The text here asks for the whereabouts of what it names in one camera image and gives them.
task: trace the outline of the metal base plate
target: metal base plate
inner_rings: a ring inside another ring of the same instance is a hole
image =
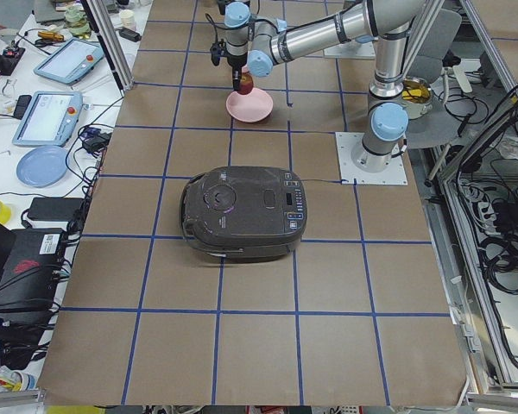
[[[376,58],[374,46],[372,42],[357,43],[350,41],[340,45],[327,47],[324,50],[325,58],[340,58],[340,59],[358,59],[358,60],[373,60]]]
[[[366,172],[355,165],[351,159],[351,150],[363,139],[362,132],[337,132],[339,173],[344,184],[373,184],[373,185],[407,185],[407,175],[401,157],[392,158],[388,167],[382,172]],[[395,145],[392,154],[399,153]]]

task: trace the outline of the white bracket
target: white bracket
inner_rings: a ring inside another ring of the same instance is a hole
[[[385,170],[381,172],[366,172],[355,165],[351,159],[351,150],[363,139],[361,132],[337,132],[339,173],[344,184],[374,184],[374,185],[407,185],[407,175],[401,157],[392,158]],[[392,154],[398,154],[399,147],[395,145]]]

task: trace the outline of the tablet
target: tablet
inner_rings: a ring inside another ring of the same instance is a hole
[[[43,78],[71,85],[82,79],[103,57],[104,50],[98,43],[73,37],[40,63],[34,72]]]
[[[80,92],[36,92],[12,143],[20,147],[65,144],[75,130],[82,106]]]

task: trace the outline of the gray cloth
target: gray cloth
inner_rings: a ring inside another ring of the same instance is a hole
[[[61,21],[64,16],[62,11],[55,11],[55,5],[50,0],[35,0],[33,11],[37,23]]]

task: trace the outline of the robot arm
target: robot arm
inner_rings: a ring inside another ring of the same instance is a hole
[[[229,29],[226,56],[233,68],[235,89],[246,61],[252,75],[264,77],[270,74],[274,65],[370,35],[380,36],[376,74],[370,89],[380,98],[397,96],[401,93],[401,68],[410,22],[419,14],[424,2],[347,2],[349,7],[332,16],[288,30],[277,19],[251,15],[246,3],[229,3],[224,19]]]

